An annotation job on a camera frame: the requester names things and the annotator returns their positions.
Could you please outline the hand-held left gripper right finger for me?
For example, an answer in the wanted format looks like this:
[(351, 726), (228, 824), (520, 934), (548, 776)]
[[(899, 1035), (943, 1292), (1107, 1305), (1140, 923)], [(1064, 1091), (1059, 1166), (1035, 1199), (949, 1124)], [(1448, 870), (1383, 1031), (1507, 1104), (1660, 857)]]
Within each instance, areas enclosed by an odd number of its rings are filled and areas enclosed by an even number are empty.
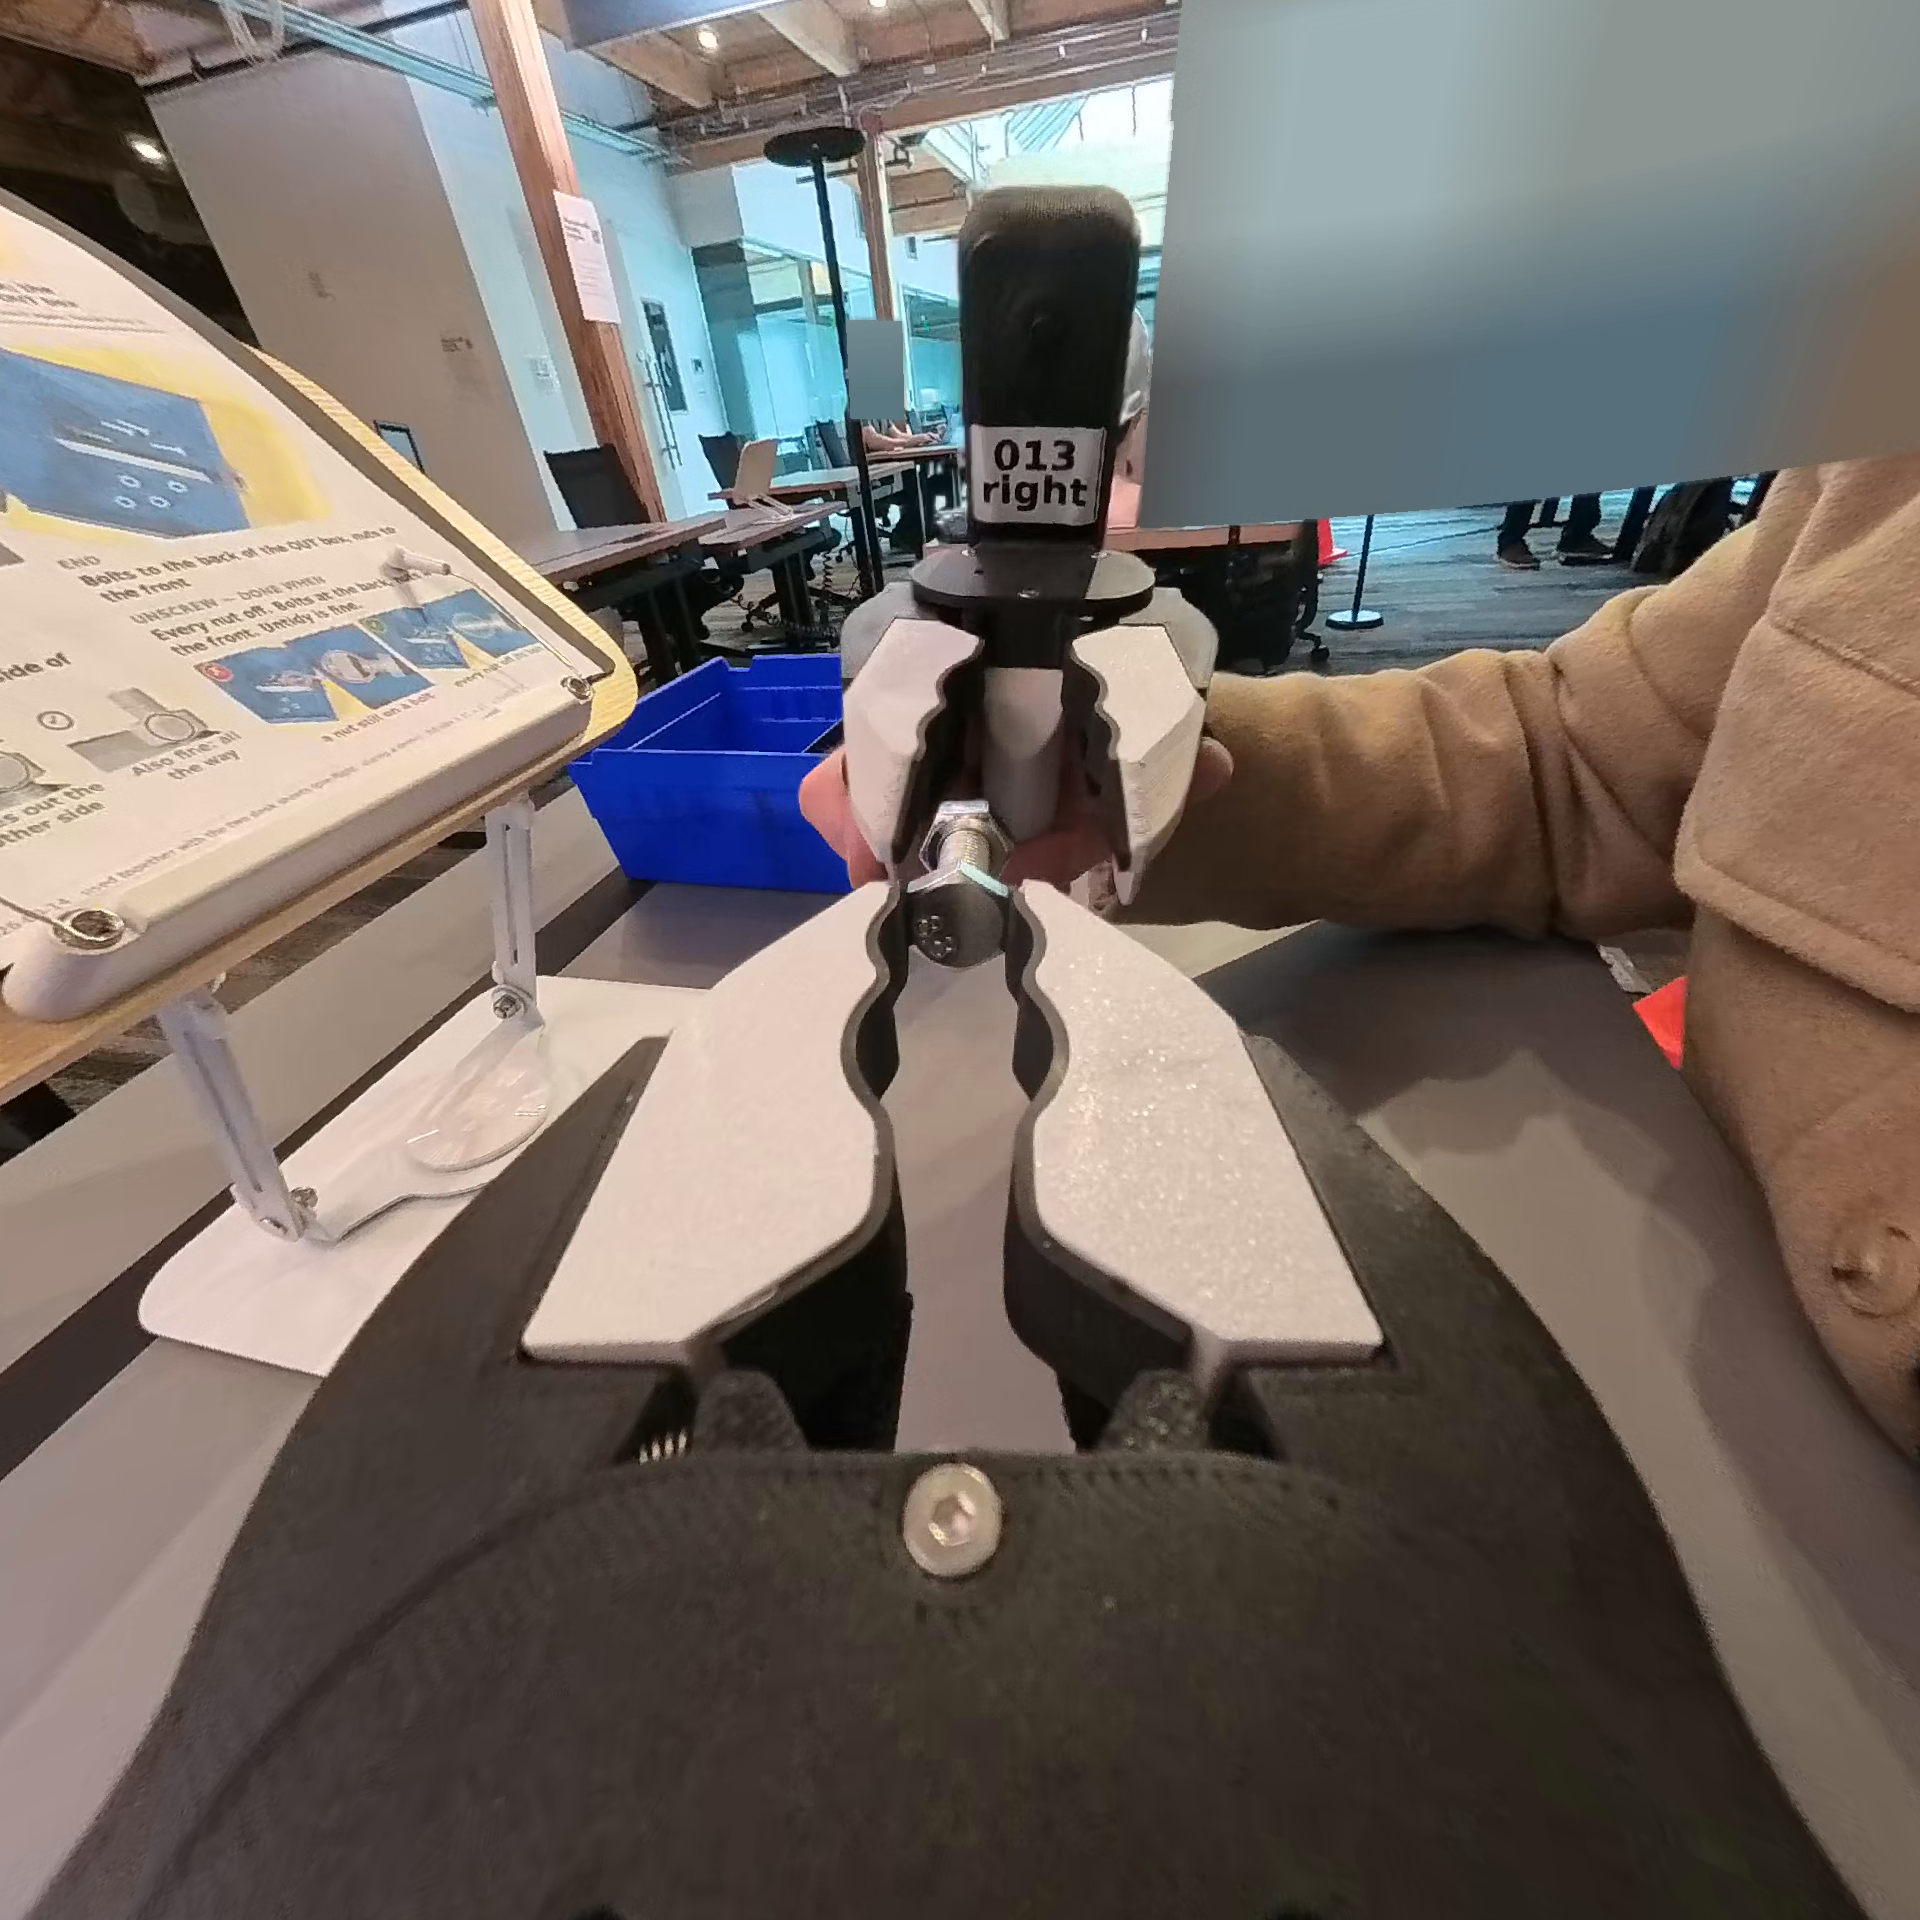
[(1373, 1363), (1367, 1300), (1248, 1037), (1187, 974), (1043, 883), (1006, 929), (1015, 1129), (1004, 1305), (1073, 1405), (1145, 1374), (1205, 1405), (1271, 1364)]

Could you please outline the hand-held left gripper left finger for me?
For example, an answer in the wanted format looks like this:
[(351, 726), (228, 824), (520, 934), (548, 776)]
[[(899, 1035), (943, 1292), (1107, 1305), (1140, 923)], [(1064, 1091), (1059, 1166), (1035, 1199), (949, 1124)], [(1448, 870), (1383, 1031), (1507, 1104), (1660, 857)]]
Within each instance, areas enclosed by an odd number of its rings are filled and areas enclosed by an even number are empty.
[(868, 883), (678, 1020), (524, 1333), (531, 1359), (836, 1388), (904, 1305), (900, 893)]

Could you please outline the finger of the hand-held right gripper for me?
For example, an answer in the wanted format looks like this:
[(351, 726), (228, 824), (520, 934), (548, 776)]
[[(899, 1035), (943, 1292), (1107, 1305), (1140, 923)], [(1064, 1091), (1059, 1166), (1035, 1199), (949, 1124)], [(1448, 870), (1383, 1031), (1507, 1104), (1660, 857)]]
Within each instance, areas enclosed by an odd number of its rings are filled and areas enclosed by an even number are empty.
[(1064, 648), (1062, 719), (1120, 904), (1135, 901), (1184, 815), (1206, 694), (1206, 621), (1123, 621)]
[(964, 776), (984, 639), (935, 616), (884, 616), (843, 693), (855, 827), (884, 872), (921, 852)]

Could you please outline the blue plastic bin with divider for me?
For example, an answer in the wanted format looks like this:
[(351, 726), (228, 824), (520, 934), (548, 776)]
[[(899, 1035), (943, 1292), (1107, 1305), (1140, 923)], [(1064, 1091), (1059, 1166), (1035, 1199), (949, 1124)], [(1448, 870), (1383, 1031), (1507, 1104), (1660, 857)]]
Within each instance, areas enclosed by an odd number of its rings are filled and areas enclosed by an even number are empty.
[(568, 766), (632, 880), (840, 895), (848, 863), (800, 813), (805, 753), (843, 718), (836, 653), (713, 659), (646, 693)]

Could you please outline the steel hex bolt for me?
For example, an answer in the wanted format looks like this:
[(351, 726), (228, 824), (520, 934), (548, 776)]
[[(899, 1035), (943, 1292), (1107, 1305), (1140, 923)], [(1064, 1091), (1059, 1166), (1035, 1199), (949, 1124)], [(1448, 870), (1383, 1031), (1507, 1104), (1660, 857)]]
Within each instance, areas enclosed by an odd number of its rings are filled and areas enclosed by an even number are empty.
[(1011, 888), (1001, 872), (996, 880), (973, 870), (925, 876), (918, 851), (918, 872), (908, 883), (904, 899), (912, 947), (932, 964), (973, 968), (1001, 956), (1011, 919)]

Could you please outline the person's right forearm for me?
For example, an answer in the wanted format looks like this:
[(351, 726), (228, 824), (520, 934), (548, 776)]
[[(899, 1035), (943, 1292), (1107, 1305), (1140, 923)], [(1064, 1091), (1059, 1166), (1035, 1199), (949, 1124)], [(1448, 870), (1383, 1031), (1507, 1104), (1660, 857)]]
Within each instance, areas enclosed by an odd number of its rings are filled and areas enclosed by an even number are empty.
[(1534, 652), (1343, 678), (1213, 680), (1190, 793), (1125, 919), (1497, 928), (1684, 925), (1673, 851), (1744, 616), (1684, 579)]

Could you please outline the grey desk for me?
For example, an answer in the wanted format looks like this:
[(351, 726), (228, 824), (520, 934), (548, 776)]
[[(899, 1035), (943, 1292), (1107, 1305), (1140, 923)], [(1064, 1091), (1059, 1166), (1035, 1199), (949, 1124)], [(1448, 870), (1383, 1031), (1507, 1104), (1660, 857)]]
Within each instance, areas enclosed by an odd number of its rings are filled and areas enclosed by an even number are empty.
[[(548, 968), (689, 992), (813, 895), (630, 892), (583, 805), (537, 830)], [(300, 1129), (473, 992), (478, 857), (232, 1021)], [(1787, 1297), (1765, 1206), (1585, 947), (1342, 928), (1133, 928), (1283, 1045), (1524, 1292), (1622, 1438), (1766, 1755), (1871, 1916), (1915, 1916), (1915, 1467)], [(1052, 1377), (984, 1279), (1016, 1088), (989, 968), (916, 964), (886, 1107), (915, 1256), (909, 1449), (1064, 1441)], [(173, 1068), (4, 1168), (4, 1409), (60, 1334), (79, 1377), (4, 1441), (4, 1916), (35, 1908), (145, 1729), (232, 1534), (315, 1381), (116, 1312), (214, 1175)]]

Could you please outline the person's right hand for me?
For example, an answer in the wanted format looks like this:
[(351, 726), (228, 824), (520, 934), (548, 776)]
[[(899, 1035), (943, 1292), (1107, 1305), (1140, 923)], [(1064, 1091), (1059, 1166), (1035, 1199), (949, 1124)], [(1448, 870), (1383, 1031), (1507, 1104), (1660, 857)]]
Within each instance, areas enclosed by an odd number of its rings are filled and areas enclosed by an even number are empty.
[[(1235, 761), (1227, 748), (1203, 734), (1189, 780), (1189, 799), (1206, 799), (1231, 780)], [(1006, 883), (1044, 880), (1062, 892), (1112, 857), (1091, 774), (1077, 751), (1062, 757), (1061, 795), (1048, 827), (1016, 844), (1011, 852)], [(800, 813), (823, 841), (845, 859), (848, 880), (859, 887), (886, 880), (889, 868), (868, 847), (848, 795), (845, 751), (836, 750), (815, 764), (800, 784)]]

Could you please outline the black office chair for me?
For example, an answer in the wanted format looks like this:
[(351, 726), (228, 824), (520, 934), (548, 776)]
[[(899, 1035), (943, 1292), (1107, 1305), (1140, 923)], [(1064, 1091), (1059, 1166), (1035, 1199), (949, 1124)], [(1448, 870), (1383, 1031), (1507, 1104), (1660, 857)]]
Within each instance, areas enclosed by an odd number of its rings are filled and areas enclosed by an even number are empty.
[(552, 448), (544, 454), (544, 463), (577, 531), (651, 521), (615, 445)]
[(1238, 524), (1189, 579), (1192, 603), (1215, 633), (1215, 672), (1277, 673), (1312, 623), (1321, 584), (1321, 518)]

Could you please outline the black floor pole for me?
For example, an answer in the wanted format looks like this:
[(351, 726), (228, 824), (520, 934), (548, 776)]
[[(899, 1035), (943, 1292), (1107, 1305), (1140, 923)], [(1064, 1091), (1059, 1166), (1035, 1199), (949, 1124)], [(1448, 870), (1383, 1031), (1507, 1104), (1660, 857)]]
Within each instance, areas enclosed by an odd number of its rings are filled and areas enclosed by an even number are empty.
[(856, 128), (845, 125), (809, 125), (809, 128), (785, 128), (773, 132), (763, 142), (763, 157), (776, 167), (784, 167), (796, 174), (805, 174), (811, 182), (815, 209), (817, 209), (817, 228), (823, 238), (823, 257), (827, 270), (827, 286), (829, 286), (829, 302), (831, 302), (831, 328), (838, 349), (838, 361), (843, 371), (843, 385), (845, 385), (845, 427), (843, 440), (848, 445), (849, 463), (855, 471), (855, 505), (853, 505), (853, 535), (855, 535), (855, 558), (856, 571), (861, 580), (861, 589), (868, 598), (878, 596), (883, 589), (883, 563), (879, 563), (879, 541), (878, 541), (878, 518), (875, 518), (875, 493), (872, 493), (872, 463), (863, 438), (863, 425), (855, 421), (853, 414), (853, 398), (855, 398), (855, 379), (853, 379), (853, 335), (849, 335), (849, 315), (848, 315), (848, 294), (845, 281), (840, 270), (840, 255), (836, 247), (836, 230), (831, 223), (831, 206), (829, 206), (829, 190), (827, 190), (827, 169), (831, 164), (849, 161), (861, 157), (868, 149), (868, 140)]

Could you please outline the wooden instruction board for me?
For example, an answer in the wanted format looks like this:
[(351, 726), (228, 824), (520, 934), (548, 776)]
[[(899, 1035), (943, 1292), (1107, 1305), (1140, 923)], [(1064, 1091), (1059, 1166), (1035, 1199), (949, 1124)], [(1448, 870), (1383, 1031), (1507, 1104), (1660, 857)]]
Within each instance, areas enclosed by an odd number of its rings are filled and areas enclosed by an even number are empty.
[(4, 193), (4, 1097), (531, 795), (619, 646), (305, 379)]

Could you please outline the white paper notice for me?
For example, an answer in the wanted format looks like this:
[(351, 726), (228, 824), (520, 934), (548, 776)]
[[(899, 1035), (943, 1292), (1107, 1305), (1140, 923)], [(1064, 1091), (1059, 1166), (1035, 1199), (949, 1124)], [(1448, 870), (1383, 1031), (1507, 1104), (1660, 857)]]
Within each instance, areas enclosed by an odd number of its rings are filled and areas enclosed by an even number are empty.
[(581, 196), (552, 192), (566, 272), (577, 296), (583, 319), (597, 327), (619, 327), (616, 286), (597, 207)]

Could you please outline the person's tan coat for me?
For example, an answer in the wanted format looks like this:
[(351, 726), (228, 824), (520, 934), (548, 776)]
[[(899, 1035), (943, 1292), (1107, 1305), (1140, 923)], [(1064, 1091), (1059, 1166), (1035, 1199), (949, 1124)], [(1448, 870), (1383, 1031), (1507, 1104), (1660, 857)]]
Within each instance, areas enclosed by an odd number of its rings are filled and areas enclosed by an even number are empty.
[(1686, 1070), (1855, 1401), (1915, 1455), (1915, 457), (1776, 481), (1673, 584), (1708, 742), (1675, 833)]

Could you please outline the printed instruction sheet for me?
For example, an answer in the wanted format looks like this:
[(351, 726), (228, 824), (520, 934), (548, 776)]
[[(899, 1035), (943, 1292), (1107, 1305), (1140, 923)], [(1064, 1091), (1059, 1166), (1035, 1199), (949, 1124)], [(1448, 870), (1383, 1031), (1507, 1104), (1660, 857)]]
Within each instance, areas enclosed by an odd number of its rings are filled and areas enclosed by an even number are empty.
[(588, 726), (589, 646), (417, 471), (11, 201), (1, 492), (4, 943)]

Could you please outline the white acrylic sheet holder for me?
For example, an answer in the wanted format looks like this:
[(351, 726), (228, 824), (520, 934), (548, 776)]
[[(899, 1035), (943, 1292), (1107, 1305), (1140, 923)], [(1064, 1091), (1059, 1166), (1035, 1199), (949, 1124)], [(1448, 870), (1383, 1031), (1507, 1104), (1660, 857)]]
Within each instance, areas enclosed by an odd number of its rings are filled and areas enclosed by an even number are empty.
[(606, 693), (632, 694), (611, 636), (559, 593), (507, 609), (531, 645), (313, 734), (246, 719), (206, 757), (164, 751), (153, 774), (102, 780), (97, 813), (63, 851), (6, 851), (4, 1005), (32, 1023), (105, 1016), (164, 979), (207, 981), (280, 913), (413, 841), (432, 844), (526, 798), (604, 732)]

